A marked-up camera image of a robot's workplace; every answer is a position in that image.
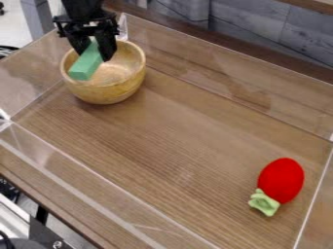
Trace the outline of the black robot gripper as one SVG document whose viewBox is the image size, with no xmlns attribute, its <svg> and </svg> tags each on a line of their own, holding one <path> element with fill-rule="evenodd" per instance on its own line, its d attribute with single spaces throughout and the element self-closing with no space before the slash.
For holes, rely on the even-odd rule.
<svg viewBox="0 0 333 249">
<path fill-rule="evenodd" d="M 103 10 L 104 0 L 62 0 L 66 12 L 54 16 L 60 37 L 67 37 L 78 54 L 83 54 L 95 36 L 103 61 L 118 51 L 117 14 Z"/>
</svg>

